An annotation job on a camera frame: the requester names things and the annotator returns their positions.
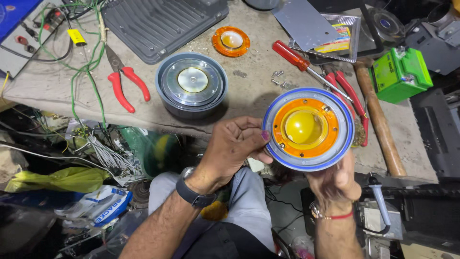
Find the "blue rubber ring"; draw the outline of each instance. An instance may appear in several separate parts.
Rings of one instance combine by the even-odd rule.
[[[270,113],[270,111],[272,110],[273,106],[279,102],[280,99],[283,99],[286,95],[288,94],[292,94],[292,93],[296,93],[296,92],[300,92],[300,91],[305,91],[305,90],[309,90],[309,91],[313,91],[313,92],[318,92],[318,93],[321,93],[321,94],[325,94],[327,95],[328,97],[330,97],[331,99],[335,100],[339,105],[340,107],[342,108],[342,110],[345,111],[345,116],[347,118],[347,121],[348,121],[348,128],[349,129],[352,129],[353,128],[353,119],[351,117],[351,113],[348,112],[348,108],[345,106],[345,104],[343,103],[342,100],[340,100],[337,96],[335,96],[334,94],[326,91],[326,90],[321,90],[321,89],[318,89],[318,88],[311,88],[311,87],[305,87],[305,88],[298,88],[298,89],[294,89],[294,90],[291,90],[291,91],[288,91],[288,92],[285,92],[284,94],[278,96],[271,104],[270,106],[268,107],[268,110],[267,112],[265,113],[265,116],[264,116],[264,121],[262,123],[262,128],[265,129],[265,126],[267,124],[267,119],[268,119],[268,114]],[[349,146],[350,142],[352,141],[352,130],[349,130],[348,131],[348,136],[346,138],[346,142],[345,142],[345,145],[344,147],[342,148],[342,150],[340,151],[339,154],[337,154],[334,158],[332,158],[332,160],[320,165],[320,166],[297,166],[297,165],[293,165],[291,163],[288,163],[286,161],[284,161],[283,159],[281,159],[278,155],[275,154],[275,152],[273,151],[273,149],[270,147],[270,143],[266,146],[267,149],[269,150],[270,154],[275,157],[276,160],[278,161],[282,161],[284,164],[287,164],[289,166],[291,166],[292,168],[296,168],[296,169],[299,169],[299,170],[305,170],[305,169],[308,169],[308,170],[316,170],[316,169],[321,169],[321,168],[327,168],[331,165],[334,165],[335,163],[338,162],[338,160],[345,154],[345,152],[348,150],[347,147]]]

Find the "red terminal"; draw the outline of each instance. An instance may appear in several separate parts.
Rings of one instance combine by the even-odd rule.
[[[22,36],[17,36],[15,38],[16,42],[19,43],[19,44],[22,44],[24,46],[27,46],[29,44],[29,42],[27,41],[26,38],[22,37]]]

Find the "green wire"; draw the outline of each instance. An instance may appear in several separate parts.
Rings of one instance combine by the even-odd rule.
[[[104,3],[104,1],[102,1],[102,2],[99,4],[99,6],[98,6],[97,2],[94,3],[94,1],[92,0],[90,5],[86,5],[86,4],[82,4],[82,3],[75,3],[75,4],[61,5],[61,6],[59,6],[58,8],[60,8],[60,7],[67,7],[67,6],[86,6],[86,7],[88,7],[88,8],[92,8],[92,9],[95,10],[96,18],[99,20],[99,12],[100,12],[100,8],[102,7],[102,4],[103,4],[103,3]],[[45,24],[45,15],[44,15],[44,13],[45,13],[45,10],[46,10],[46,9],[54,9],[54,7],[53,7],[53,8],[51,8],[51,7],[44,8],[44,9],[41,11],[41,13],[40,13],[40,14],[41,14],[41,26],[40,26],[40,31],[39,31],[39,34],[38,34],[38,44],[39,44],[40,47],[43,49],[43,51],[45,51],[45,53],[47,53],[50,57],[52,57],[52,58],[53,58],[54,60],[56,60],[58,63],[62,64],[63,66],[65,66],[65,67],[67,67],[67,68],[70,68],[70,69],[72,69],[72,70],[77,71],[77,72],[72,76],[71,81],[70,81],[70,91],[71,91],[71,92],[70,92],[70,96],[71,96],[71,99],[72,99],[72,104],[71,104],[71,105],[72,105],[72,113],[73,113],[75,119],[77,119],[77,121],[81,124],[82,128],[84,129],[84,128],[85,128],[84,125],[80,122],[80,118],[77,116],[77,114],[76,114],[76,112],[75,112],[74,80],[75,80],[75,78],[76,78],[81,72],[85,71],[86,74],[88,75],[90,81],[91,81],[91,84],[92,84],[94,93],[96,94],[96,97],[97,97],[97,99],[98,99],[99,107],[100,107],[100,109],[101,109],[101,114],[102,114],[103,126],[104,126],[105,130],[107,130],[107,126],[106,126],[106,123],[105,123],[104,107],[103,107],[103,105],[102,105],[102,100],[101,100],[101,97],[100,97],[100,95],[99,95],[98,89],[97,89],[97,87],[96,87],[96,83],[94,82],[94,79],[93,79],[93,77],[92,77],[91,74],[90,74],[90,71],[92,71],[93,69],[95,69],[95,68],[99,65],[99,63],[100,63],[100,61],[101,61],[101,58],[102,58],[102,56],[104,55],[103,53],[104,53],[104,49],[105,49],[105,42],[102,43],[102,47],[101,47],[101,49],[100,49],[100,52],[99,52],[99,55],[98,55],[98,59],[95,60],[95,61],[93,61],[94,55],[95,55],[95,53],[96,53],[96,50],[97,50],[97,48],[98,48],[98,46],[99,46],[99,44],[100,44],[101,33],[100,33],[100,32],[88,32],[88,31],[86,31],[85,29],[82,28],[80,22],[78,22],[78,20],[76,20],[77,23],[78,23],[78,25],[79,25],[79,27],[80,27],[84,32],[86,32],[86,33],[88,33],[88,34],[97,34],[97,35],[98,35],[98,42],[97,42],[97,44],[94,46],[94,49],[93,49],[92,55],[91,55],[91,59],[88,61],[88,63],[85,64],[84,66],[82,66],[82,67],[79,68],[79,69],[74,68],[74,67],[72,67],[72,66],[70,66],[70,65],[68,65],[68,64],[66,64],[66,63],[64,63],[64,62],[62,62],[62,61],[60,61],[60,60],[57,60],[57,58],[56,58],[51,52],[49,52],[49,51],[43,46],[43,44],[41,43],[41,33],[42,33],[42,31],[43,31],[43,25]]]

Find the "screwdriver shaft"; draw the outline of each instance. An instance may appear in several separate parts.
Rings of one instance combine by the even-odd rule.
[[[336,90],[339,94],[341,94],[343,97],[347,98],[350,102],[353,102],[353,100],[346,94],[344,94],[344,92],[340,91],[337,87],[335,87],[333,84],[329,83],[328,80],[326,80],[324,77],[322,77],[320,74],[316,73],[313,69],[311,69],[310,67],[307,67],[307,70],[310,71],[313,75],[315,75],[316,77],[318,77],[321,81],[323,81],[325,84],[327,84],[330,88]]]

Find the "hammer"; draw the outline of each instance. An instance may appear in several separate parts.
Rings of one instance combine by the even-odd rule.
[[[382,147],[383,157],[385,158],[386,167],[392,177],[407,176],[401,158],[399,157],[398,150],[396,149],[395,142],[391,136],[388,122],[380,107],[379,99],[375,94],[372,81],[369,76],[368,67],[372,66],[374,61],[367,59],[365,61],[357,61],[354,64],[356,77],[358,79],[359,87],[362,94],[368,100],[368,109],[372,125],[374,126],[375,134]]]

